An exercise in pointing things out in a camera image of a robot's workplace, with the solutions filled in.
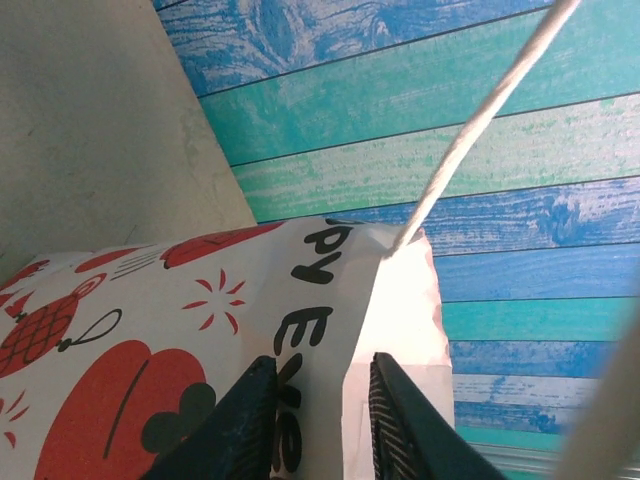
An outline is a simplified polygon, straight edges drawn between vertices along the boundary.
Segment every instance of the gray concrete wall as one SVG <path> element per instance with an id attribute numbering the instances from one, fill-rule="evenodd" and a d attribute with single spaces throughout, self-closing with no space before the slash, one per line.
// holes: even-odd
<path id="1" fill-rule="evenodd" d="M 252 224 L 149 0 L 0 2 L 0 282 Z"/>

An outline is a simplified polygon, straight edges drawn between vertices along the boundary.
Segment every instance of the printed paper bag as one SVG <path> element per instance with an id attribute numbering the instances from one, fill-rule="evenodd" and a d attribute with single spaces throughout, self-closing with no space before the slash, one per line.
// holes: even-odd
<path id="1" fill-rule="evenodd" d="M 422 367 L 448 365 L 428 244 L 383 261 L 395 233 L 300 219 L 40 257 L 0 291 L 0 478 L 138 478 L 265 354 L 281 384 L 272 478 L 341 478 L 371 350 L 417 365 L 421 386 Z M 429 385 L 445 412 L 448 375 Z"/>

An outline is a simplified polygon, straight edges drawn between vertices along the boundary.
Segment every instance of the striped wall panel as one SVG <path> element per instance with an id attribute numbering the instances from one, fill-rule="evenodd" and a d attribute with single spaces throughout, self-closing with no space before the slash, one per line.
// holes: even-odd
<path id="1" fill-rule="evenodd" d="M 406 221 L 549 4 L 154 0 L 260 222 Z M 584 0 L 424 224 L 468 442 L 557 451 L 631 318 L 638 15 Z"/>

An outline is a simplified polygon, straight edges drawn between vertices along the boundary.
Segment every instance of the white string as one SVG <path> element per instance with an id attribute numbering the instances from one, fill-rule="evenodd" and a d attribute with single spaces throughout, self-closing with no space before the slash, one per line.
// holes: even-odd
<path id="1" fill-rule="evenodd" d="M 549 9 L 536 31 L 520 50 L 511 68 L 500 80 L 500 83 L 487 96 L 480 108 L 465 123 L 456 138 L 451 142 L 451 145 L 449 145 L 449 148 L 447 148 L 440 165 L 422 192 L 411 218 L 395 238 L 393 246 L 387 254 L 388 256 L 393 255 L 411 241 L 424 219 L 429 215 L 436 200 L 444 192 L 462 159 L 527 72 L 531 70 L 531 67 L 547 50 L 551 41 L 579 4 L 580 0 L 557 0 Z"/>

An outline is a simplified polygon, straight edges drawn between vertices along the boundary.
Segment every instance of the paper bag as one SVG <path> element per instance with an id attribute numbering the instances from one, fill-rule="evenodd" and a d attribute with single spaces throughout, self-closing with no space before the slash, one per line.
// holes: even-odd
<path id="1" fill-rule="evenodd" d="M 396 232 L 312 218 L 39 257 L 0 290 L 0 478 L 138 478 L 260 355 L 282 386 L 271 477 L 365 478 L 373 351 L 452 417 L 431 250 L 383 260 Z"/>

